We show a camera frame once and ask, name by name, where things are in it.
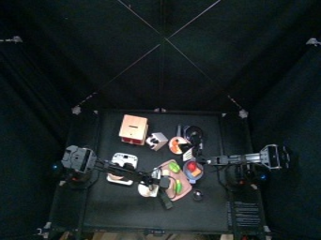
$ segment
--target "wire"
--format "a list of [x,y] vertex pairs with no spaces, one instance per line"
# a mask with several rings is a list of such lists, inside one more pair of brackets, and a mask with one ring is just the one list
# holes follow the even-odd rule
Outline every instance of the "wire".
[[171,177],[170,175],[169,175],[169,178],[171,178],[173,179],[173,181],[174,181],[174,196],[170,198],[170,196],[169,196],[169,198],[170,199],[174,199],[175,198],[175,196],[177,196],[177,192],[175,192],[175,178],[174,177]]

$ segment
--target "black table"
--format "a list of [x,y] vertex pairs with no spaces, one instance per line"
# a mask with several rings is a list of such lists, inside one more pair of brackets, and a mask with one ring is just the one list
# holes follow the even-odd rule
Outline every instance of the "black table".
[[[198,126],[205,132],[203,156],[214,157],[252,152],[252,141],[246,119],[238,112],[147,112],[147,111],[86,111],[74,116],[67,145],[88,147],[102,159],[111,159],[115,153],[138,156],[137,169],[150,172],[170,159],[181,166],[181,156],[165,145],[158,151],[120,141],[119,129],[124,114],[149,118],[149,133],[162,132],[171,139],[177,126]],[[145,231],[146,233],[230,233],[233,228],[233,207],[229,192],[219,185],[213,166],[205,165],[205,174],[193,188],[205,193],[197,202],[191,192],[174,202],[167,210],[159,198],[145,198],[138,193],[138,184],[119,186],[96,172],[88,187],[71,189],[68,185],[56,188],[50,222],[51,232],[72,231]],[[252,201],[262,206],[260,194]]]

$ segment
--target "cardboard box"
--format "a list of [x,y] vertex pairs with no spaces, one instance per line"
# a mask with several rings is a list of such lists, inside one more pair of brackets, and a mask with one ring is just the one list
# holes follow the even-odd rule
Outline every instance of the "cardboard box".
[[147,121],[146,117],[124,115],[119,131],[122,142],[138,145],[145,144],[149,129]]

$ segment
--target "metal rod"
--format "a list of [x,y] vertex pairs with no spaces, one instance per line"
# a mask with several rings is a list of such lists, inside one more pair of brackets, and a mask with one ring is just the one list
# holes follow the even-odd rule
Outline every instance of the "metal rod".
[[221,0],[215,1],[170,36],[174,37],[218,3]]
[[119,74],[116,74],[115,77],[112,77],[106,84],[95,91],[92,92],[84,100],[82,100],[75,107],[79,107],[83,105],[95,95],[98,95],[98,92],[102,91],[106,86],[119,77],[123,75],[123,73],[161,46],[161,44],[155,45],[153,49],[150,49],[122,71]]
[[194,62],[189,59],[189,57],[183,54],[183,52],[178,49],[178,47],[171,43],[171,41],[165,37],[165,40],[169,42],[169,44],[173,46],[173,48],[183,55],[183,57],[187,59],[187,61],[194,65],[194,67],[198,69],[198,71],[203,74],[203,76],[210,80],[211,83],[215,84],[215,87],[219,89],[219,91],[226,95],[227,99],[234,103],[234,105],[238,107],[239,110],[242,110],[242,106],[237,103],[237,101],[231,98],[230,94],[223,90],[223,88],[215,83],[213,78],[207,75],[207,73],[201,69],[199,66],[194,64]]
[[157,32],[159,35],[161,33],[157,31],[157,29],[149,24],[149,22],[138,15],[138,13],[128,7],[120,0],[116,0],[124,7],[126,9],[142,20],[142,22]]

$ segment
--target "black backdrop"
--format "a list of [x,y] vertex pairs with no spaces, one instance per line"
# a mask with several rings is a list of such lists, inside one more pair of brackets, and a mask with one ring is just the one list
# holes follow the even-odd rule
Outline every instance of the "black backdrop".
[[270,226],[321,237],[320,37],[314,1],[1,1],[1,236],[48,219],[71,108],[250,112],[254,150],[293,168],[265,192]]

